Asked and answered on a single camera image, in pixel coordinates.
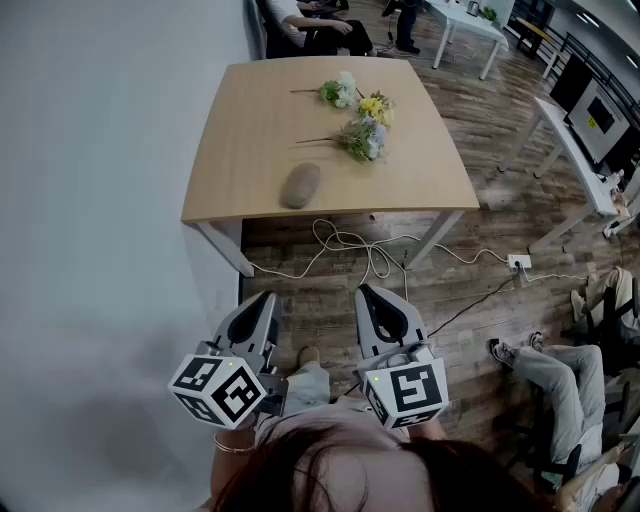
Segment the black screen panel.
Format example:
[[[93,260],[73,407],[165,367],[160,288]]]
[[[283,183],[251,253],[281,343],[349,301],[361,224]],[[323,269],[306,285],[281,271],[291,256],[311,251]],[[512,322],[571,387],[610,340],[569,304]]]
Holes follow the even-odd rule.
[[[591,68],[577,55],[572,54],[564,70],[550,92],[550,97],[560,108],[569,113],[593,78]]]

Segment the yellow artificial flower bouquet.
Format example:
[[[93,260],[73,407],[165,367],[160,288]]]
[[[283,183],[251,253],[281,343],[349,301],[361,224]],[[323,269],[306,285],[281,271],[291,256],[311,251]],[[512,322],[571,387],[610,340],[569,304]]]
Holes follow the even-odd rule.
[[[394,120],[394,109],[394,101],[380,91],[363,97],[358,105],[358,113],[362,118],[368,117],[386,128],[389,128]]]

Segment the long white desk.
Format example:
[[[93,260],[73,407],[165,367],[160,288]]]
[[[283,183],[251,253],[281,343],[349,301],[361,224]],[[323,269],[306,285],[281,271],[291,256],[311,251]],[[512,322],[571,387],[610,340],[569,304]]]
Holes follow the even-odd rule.
[[[612,195],[615,184],[613,182],[603,182],[594,172],[594,166],[588,157],[583,154],[578,142],[563,121],[565,112],[558,106],[538,97],[534,98],[533,106],[533,114],[528,123],[516,134],[509,151],[498,165],[498,170],[504,173],[509,169],[541,122],[544,122],[551,129],[555,146],[545,160],[535,169],[534,176],[536,178],[542,177],[557,158],[560,155],[564,155],[581,183],[587,200],[583,206],[573,210],[561,224],[530,244],[528,252],[533,255],[542,251],[588,217],[598,215],[599,224],[585,230],[582,234],[576,235],[569,243],[563,245],[562,250],[564,252],[572,252],[581,246],[589,245],[595,233],[602,230],[607,223],[615,221],[621,212],[626,211],[626,209],[616,207]]]

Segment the black office chair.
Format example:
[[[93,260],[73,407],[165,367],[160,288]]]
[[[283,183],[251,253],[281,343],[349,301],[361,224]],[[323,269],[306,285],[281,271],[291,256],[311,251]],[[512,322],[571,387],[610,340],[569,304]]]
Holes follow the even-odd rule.
[[[301,27],[296,27],[297,33],[303,38],[303,41],[300,41],[284,30],[283,20],[278,20],[270,0],[254,1],[266,33],[267,59],[335,56],[338,54],[338,47],[327,41],[329,34],[347,36],[355,32],[350,23],[333,16],[335,9],[327,7],[322,2],[296,2],[296,8],[301,11],[300,14],[296,14],[302,22]]]

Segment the white artificial flower bouquet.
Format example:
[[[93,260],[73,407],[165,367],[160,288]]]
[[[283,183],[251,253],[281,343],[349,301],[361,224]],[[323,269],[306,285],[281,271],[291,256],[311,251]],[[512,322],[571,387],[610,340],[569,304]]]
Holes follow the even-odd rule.
[[[292,90],[292,93],[302,92],[316,93],[321,101],[338,109],[350,107],[361,98],[353,75],[347,71],[341,71],[336,80],[327,80],[315,89]]]

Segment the small white table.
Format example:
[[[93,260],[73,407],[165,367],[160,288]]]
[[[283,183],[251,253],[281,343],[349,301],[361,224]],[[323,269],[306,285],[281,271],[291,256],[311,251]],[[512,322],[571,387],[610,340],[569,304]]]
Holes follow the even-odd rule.
[[[503,31],[495,28],[489,21],[482,20],[477,16],[472,16],[464,7],[454,6],[444,0],[425,1],[427,3],[427,11],[436,19],[443,30],[432,68],[437,69],[439,67],[445,46],[452,41],[454,32],[460,29],[488,39],[493,43],[491,53],[479,75],[479,79],[484,81],[487,78],[498,51],[509,50],[509,44]]]

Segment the person's left forearm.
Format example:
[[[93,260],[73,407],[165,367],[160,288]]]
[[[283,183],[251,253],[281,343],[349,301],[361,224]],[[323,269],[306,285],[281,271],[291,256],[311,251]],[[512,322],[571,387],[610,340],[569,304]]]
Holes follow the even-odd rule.
[[[256,421],[257,416],[254,413],[251,413],[234,430],[220,431],[240,431],[252,429],[255,432]],[[254,450],[247,454],[231,454],[218,450],[215,445],[214,459],[210,476],[210,498],[204,505],[204,510],[206,510],[207,512],[213,512],[214,505],[218,500],[222,490],[232,480],[236,473],[246,464]]]

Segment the person's light shirt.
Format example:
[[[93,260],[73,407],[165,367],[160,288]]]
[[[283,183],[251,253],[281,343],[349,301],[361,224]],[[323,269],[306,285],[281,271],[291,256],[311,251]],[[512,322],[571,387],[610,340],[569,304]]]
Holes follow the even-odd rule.
[[[330,442],[393,448],[409,440],[405,428],[386,430],[370,405],[363,400],[345,398],[335,404],[323,404],[289,412],[284,416],[259,419],[256,440],[275,440],[294,429],[330,429]]]

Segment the person's light trousers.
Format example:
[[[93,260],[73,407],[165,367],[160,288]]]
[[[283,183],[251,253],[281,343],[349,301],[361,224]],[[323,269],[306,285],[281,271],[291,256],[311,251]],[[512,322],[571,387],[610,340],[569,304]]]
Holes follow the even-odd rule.
[[[318,362],[307,362],[287,377],[284,415],[327,405],[330,401],[330,376]]]

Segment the yellow top bench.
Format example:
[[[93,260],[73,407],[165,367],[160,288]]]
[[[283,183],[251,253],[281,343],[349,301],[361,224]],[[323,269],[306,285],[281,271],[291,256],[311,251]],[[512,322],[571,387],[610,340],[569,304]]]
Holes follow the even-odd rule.
[[[529,52],[527,53],[528,57],[534,59],[536,55],[540,54],[542,57],[546,58],[546,62],[548,64],[553,64],[556,57],[559,55],[558,51],[560,46],[557,44],[557,41],[543,29],[521,17],[516,17],[515,21],[521,28],[516,48],[524,51],[524,41],[529,38],[530,47]]]

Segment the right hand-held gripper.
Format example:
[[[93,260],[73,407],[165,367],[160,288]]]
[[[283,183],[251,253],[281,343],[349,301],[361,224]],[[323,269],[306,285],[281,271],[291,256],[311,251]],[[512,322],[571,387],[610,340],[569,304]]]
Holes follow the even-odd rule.
[[[449,406],[444,360],[422,341],[426,327],[418,310],[399,295],[367,284],[356,290],[355,304],[365,359],[356,375],[382,426],[399,429],[436,418]]]

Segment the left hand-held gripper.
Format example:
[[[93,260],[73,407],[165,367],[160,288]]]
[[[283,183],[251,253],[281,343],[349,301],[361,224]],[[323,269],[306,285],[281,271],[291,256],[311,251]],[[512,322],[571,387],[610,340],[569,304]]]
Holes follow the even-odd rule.
[[[196,420],[221,429],[236,429],[251,413],[282,415],[288,382],[270,363],[280,323],[276,293],[264,291],[245,300],[224,318],[214,337],[218,347],[228,349],[200,342],[180,363],[169,391]]]

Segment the gold bangle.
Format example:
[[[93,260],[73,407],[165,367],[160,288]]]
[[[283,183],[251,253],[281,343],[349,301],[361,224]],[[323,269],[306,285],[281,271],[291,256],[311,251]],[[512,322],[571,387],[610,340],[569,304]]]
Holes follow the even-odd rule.
[[[216,448],[225,453],[247,454],[255,449],[255,432],[252,429],[240,431],[219,431],[214,435]]]

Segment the white table leg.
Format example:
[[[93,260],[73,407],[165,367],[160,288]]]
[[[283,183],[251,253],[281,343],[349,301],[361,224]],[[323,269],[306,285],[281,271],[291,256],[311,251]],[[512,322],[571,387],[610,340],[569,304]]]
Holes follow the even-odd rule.
[[[200,222],[198,229],[225,260],[243,277],[252,278],[254,267],[241,251],[240,245],[212,222]]]
[[[438,212],[426,232],[409,249],[405,259],[404,268],[412,270],[426,255],[436,247],[441,239],[464,215],[463,211]]]

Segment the white framed monitor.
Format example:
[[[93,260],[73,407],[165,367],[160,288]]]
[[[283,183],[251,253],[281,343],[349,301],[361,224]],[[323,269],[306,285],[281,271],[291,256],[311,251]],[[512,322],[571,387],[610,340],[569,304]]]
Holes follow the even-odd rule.
[[[611,95],[592,78],[567,115],[570,128],[591,162],[631,157],[640,145],[640,133]]]

